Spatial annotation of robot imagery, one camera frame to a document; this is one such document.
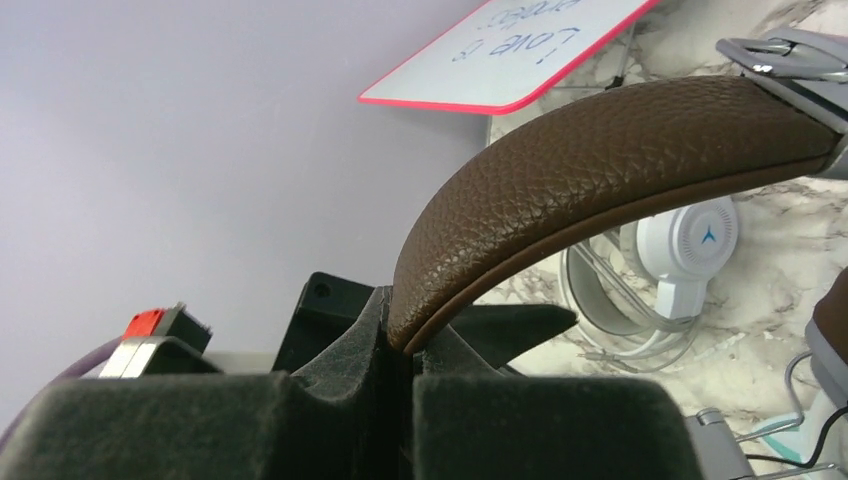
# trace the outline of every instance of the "marble table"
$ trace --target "marble table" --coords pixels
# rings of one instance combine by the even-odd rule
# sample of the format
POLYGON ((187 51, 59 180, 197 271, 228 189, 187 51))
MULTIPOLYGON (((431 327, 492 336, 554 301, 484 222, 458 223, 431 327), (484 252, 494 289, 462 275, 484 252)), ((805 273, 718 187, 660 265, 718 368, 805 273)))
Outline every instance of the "marble table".
MULTIPOLYGON (((844 0, 666 0, 636 26, 625 84, 734 74, 734 67, 714 49, 717 39, 756 38, 781 25, 848 35, 846 18, 844 0)), ((612 42, 560 86, 609 84, 625 40, 622 36, 612 42)), ((551 90, 521 111, 494 117, 490 139, 595 93, 551 90)), ((740 193, 733 200, 740 239, 730 262, 709 285, 703 330, 681 360, 645 378, 662 384, 685 414, 717 407, 734 431, 747 433, 757 422, 790 411, 784 368, 806 350, 803 329, 813 305, 848 266, 848 182, 804 178, 740 193)), ((555 255, 499 285, 480 303, 563 304, 558 268, 555 255)), ((591 350, 577 332, 569 331, 525 353, 513 366, 530 375, 627 375, 579 356, 591 350)), ((796 378, 802 403, 809 406, 818 388, 806 362, 796 378)), ((746 447, 750 452, 760 448, 746 447)))

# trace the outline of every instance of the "screw hole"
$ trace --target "screw hole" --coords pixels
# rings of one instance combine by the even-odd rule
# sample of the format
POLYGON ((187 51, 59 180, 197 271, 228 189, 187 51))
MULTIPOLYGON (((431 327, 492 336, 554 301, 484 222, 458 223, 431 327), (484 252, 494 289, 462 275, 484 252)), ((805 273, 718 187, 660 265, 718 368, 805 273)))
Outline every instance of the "screw hole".
POLYGON ((329 297, 330 294, 333 293, 333 290, 326 283, 319 283, 318 285, 315 285, 315 288, 312 291, 315 292, 315 295, 319 298, 329 297))

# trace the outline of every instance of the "brown leather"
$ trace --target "brown leather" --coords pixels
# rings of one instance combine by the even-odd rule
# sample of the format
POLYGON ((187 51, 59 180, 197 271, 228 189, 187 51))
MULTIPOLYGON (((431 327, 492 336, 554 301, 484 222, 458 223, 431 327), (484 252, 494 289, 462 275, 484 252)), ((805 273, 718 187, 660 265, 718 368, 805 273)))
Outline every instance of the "brown leather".
POLYGON ((842 270, 816 304, 813 322, 842 361, 848 363, 848 268, 842 270))
POLYGON ((389 342, 407 354, 511 275, 672 208, 820 171, 836 135, 743 77, 624 87, 550 112, 460 169, 398 258, 389 342))

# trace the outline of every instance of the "red border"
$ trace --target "red border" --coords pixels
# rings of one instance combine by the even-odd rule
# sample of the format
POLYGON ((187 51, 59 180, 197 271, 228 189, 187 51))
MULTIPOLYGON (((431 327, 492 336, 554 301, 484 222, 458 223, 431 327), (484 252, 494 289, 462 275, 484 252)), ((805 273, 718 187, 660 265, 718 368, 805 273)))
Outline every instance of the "red border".
POLYGON ((419 49, 412 56, 410 56, 409 58, 407 58, 406 60, 401 62, 400 65, 393 68, 389 73, 383 75, 379 80, 372 83, 368 88, 366 88, 362 93, 359 94, 359 97, 357 97, 357 100, 359 100, 361 103, 368 103, 368 104, 372 104, 372 105, 388 105, 388 106, 392 106, 392 107, 421 108, 421 109, 426 109, 426 110, 442 110, 442 111, 445 111, 445 112, 456 112, 456 113, 476 113, 476 114, 480 114, 480 115, 506 115, 508 113, 512 113, 516 110, 524 108, 527 105, 536 101, 536 99, 541 97, 543 93, 548 91, 548 89, 550 89, 551 87, 556 85, 557 82, 562 80, 563 77, 565 77, 566 75, 571 73, 575 68, 580 66, 581 63, 585 62, 589 57, 591 57, 598 50, 603 48, 604 45, 609 43, 613 38, 615 38, 618 34, 620 34, 624 29, 629 27, 631 23, 635 22, 639 17, 644 15, 651 8, 653 8, 654 5, 659 3, 660 0, 647 0, 645 3, 642 4, 641 7, 637 8, 633 13, 631 13, 624 20, 622 20, 621 23, 619 23, 618 25, 613 27, 612 30, 607 32, 606 35, 604 35, 600 39, 598 39, 597 42, 593 43, 589 48, 584 50, 583 53, 578 55, 574 60, 569 62, 560 71, 558 71, 556 74, 554 74, 554 76, 552 76, 547 81, 545 81, 545 83, 540 85, 539 88, 532 91, 529 95, 522 98, 521 100, 510 103, 508 105, 488 107, 488 106, 482 106, 482 105, 467 105, 467 104, 462 104, 462 103, 415 102, 415 101, 408 101, 408 100, 387 100, 387 99, 381 99, 381 98, 362 98, 362 96, 365 95, 365 93, 368 90, 371 90, 371 88, 373 88, 374 85, 377 85, 378 83, 382 82, 384 78, 388 77, 389 75, 394 73, 395 70, 402 67, 403 65, 405 65, 407 62, 409 62, 413 58, 415 58, 419 53, 424 51, 427 47, 429 47, 431 44, 433 44, 436 40, 442 38, 448 32, 450 32, 451 30, 456 28, 457 25, 460 25, 466 19, 468 19, 469 17, 471 17, 472 15, 477 13, 477 10, 480 10, 481 8, 485 7, 487 4, 489 4, 490 2, 493 2, 493 1, 495 1, 495 0, 487 0, 485 3, 483 3, 479 7, 475 8, 471 13, 466 15, 462 20, 460 20, 459 22, 454 24, 454 26, 452 26, 451 28, 444 31, 441 35, 434 38, 432 41, 430 41, 430 43, 425 45, 423 48, 419 49))

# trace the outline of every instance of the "white wall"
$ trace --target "white wall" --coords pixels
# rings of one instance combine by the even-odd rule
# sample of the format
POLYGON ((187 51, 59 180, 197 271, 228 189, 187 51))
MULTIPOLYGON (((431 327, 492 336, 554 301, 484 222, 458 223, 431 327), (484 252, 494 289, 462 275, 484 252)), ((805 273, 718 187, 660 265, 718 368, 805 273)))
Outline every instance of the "white wall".
POLYGON ((485 121, 356 96, 480 1, 3 2, 0 426, 140 310, 275 351, 311 272, 390 283, 485 121))

